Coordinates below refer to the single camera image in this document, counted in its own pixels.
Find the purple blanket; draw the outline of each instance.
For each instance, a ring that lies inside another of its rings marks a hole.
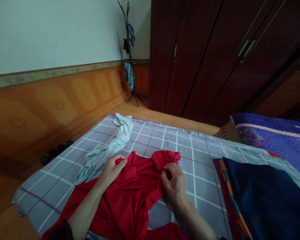
[[[300,122],[252,113],[231,118],[242,143],[272,151],[300,172]]]

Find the wrist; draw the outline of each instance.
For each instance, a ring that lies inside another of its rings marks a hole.
[[[103,179],[99,178],[96,184],[93,186],[93,189],[96,191],[100,191],[101,194],[103,194],[108,187],[109,185],[105,181],[103,181]]]
[[[192,203],[190,202],[188,196],[184,198],[177,198],[176,208],[180,213],[188,213],[191,209]]]

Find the red shirt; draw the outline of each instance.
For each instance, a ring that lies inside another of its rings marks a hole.
[[[132,152],[126,166],[102,195],[90,230],[109,239],[188,239],[174,223],[147,230],[148,211],[164,192],[161,171],[166,164],[179,160],[179,152],[157,151],[151,158]],[[97,181],[98,178],[75,187],[58,221],[44,233],[42,239],[46,239],[63,220],[70,218]]]

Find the wardrobe door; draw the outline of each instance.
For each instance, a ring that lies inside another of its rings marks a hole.
[[[275,0],[224,1],[191,88],[183,117],[203,121]]]
[[[181,2],[151,1],[149,105],[154,110],[164,109]]]
[[[265,86],[300,47],[300,0],[278,0],[244,51],[206,121],[225,124]]]
[[[183,0],[165,112],[181,116],[221,0]]]

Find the mattress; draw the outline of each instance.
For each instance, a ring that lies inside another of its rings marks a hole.
[[[238,113],[231,116],[242,143],[280,155],[300,172],[300,122]]]
[[[29,177],[17,190],[13,203],[19,214],[26,216],[40,236],[59,218],[73,189],[86,154],[97,144],[107,145],[115,138],[118,126],[109,115],[41,170]],[[187,193],[215,232],[232,239],[219,178],[212,159],[228,157],[239,162],[268,164],[287,171],[300,186],[300,174],[285,160],[272,157],[261,148],[234,143],[202,133],[161,123],[133,119],[130,141],[120,152],[131,151],[151,157],[155,151],[179,151],[180,165],[187,179]],[[164,196],[149,211],[149,229],[169,222],[188,231],[174,208]]]

